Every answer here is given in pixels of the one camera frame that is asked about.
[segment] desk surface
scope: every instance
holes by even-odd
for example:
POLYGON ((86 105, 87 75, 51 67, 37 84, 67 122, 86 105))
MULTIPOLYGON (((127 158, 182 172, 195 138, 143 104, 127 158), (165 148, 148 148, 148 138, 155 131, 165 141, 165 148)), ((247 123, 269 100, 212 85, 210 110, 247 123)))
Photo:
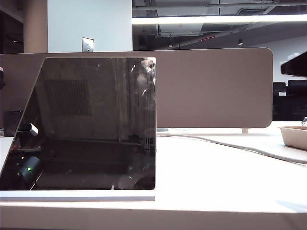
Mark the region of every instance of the desk surface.
MULTIPOLYGON (((307 160, 307 151, 284 146, 278 129, 280 126, 299 125, 299 122, 273 122, 265 129, 250 129, 248 134, 242 134, 241 129, 221 128, 171 129, 169 132, 205 136, 307 160)), ((155 201, 2 202, 1 210, 10 213, 15 208, 21 215, 35 207, 41 207, 39 213, 51 208, 65 215, 69 215, 69 210, 73 213, 74 208, 306 213, 306 174, 306 166, 253 152, 189 138, 158 137, 155 201)), ((35 216, 32 215, 27 220, 31 218, 34 222, 35 216)), ((16 224, 16 218, 9 215, 3 215, 1 219, 6 227, 25 227, 16 224)))

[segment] black glass screen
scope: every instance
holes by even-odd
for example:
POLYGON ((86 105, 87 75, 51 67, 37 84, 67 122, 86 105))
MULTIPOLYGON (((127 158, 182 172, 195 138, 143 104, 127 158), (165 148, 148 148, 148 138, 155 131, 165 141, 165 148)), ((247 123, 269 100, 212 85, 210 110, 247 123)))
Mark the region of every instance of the black glass screen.
POLYGON ((0 190, 154 189, 155 58, 46 58, 0 190))

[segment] cable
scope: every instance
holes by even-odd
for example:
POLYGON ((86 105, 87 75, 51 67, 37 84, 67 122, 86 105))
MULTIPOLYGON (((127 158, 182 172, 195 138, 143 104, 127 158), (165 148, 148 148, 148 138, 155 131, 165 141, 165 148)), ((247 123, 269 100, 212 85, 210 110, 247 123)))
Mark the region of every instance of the cable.
POLYGON ((236 148, 236 149, 240 149, 240 150, 254 152, 254 153, 266 156, 266 157, 272 157, 272 158, 282 160, 282 161, 286 161, 286 162, 290 162, 290 163, 298 163, 298 164, 306 164, 307 165, 306 160, 299 160, 299 159, 294 159, 294 158, 290 158, 290 157, 278 156, 278 155, 275 155, 275 154, 272 154, 272 153, 269 153, 269 152, 266 152, 266 151, 262 151, 262 150, 259 150, 259 149, 256 149, 256 148, 227 144, 227 143, 224 143, 224 142, 220 142, 220 141, 216 141, 216 140, 212 140, 212 139, 208 139, 208 138, 201 138, 201 137, 188 136, 188 135, 179 135, 179 134, 178 135, 177 134, 165 134, 165 135, 158 135, 158 137, 184 137, 184 138, 199 139, 199 140, 207 141, 207 142, 218 144, 218 145, 224 145, 224 146, 228 146, 228 147, 232 147, 232 148, 236 148))

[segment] red light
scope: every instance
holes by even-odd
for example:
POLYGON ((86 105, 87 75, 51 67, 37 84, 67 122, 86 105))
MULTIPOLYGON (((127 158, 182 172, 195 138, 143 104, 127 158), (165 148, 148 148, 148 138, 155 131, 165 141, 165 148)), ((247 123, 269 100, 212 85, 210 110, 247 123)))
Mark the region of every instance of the red light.
POLYGON ((215 36, 206 37, 206 38, 201 38, 201 39, 199 39, 199 41, 200 41, 200 42, 203 42, 203 41, 207 41, 207 40, 213 39, 213 38, 215 38, 215 36))

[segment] white wall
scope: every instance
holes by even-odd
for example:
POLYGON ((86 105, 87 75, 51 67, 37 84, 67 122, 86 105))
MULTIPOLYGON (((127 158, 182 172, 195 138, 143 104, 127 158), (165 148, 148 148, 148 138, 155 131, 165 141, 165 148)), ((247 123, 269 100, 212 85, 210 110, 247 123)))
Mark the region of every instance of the white wall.
POLYGON ((273 82, 304 80, 307 78, 281 74, 281 65, 307 51, 307 36, 290 38, 276 42, 258 44, 252 47, 267 47, 273 52, 273 82))
POLYGON ((131 0, 48 0, 48 51, 81 52, 81 37, 94 51, 132 51, 131 0))

